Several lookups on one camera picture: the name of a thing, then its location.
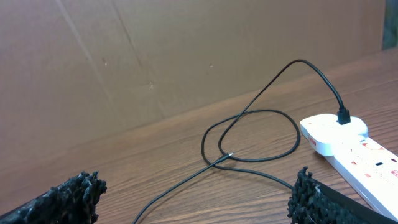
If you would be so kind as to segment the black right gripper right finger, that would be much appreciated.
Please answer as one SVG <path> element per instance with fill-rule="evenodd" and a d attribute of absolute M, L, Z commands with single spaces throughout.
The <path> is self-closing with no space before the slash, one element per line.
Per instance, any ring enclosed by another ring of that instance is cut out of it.
<path fill-rule="evenodd" d="M 391 218 L 335 191 L 303 167 L 288 201 L 288 214 L 298 224 L 397 224 Z"/>

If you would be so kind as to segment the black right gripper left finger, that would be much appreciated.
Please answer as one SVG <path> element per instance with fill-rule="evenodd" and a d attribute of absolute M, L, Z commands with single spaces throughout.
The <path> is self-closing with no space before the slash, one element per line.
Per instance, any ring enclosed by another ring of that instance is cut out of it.
<path fill-rule="evenodd" d="M 81 172 L 1 215 L 1 224 L 92 224 L 98 220 L 96 205 L 106 191 L 106 181 L 98 178 L 97 171 Z"/>

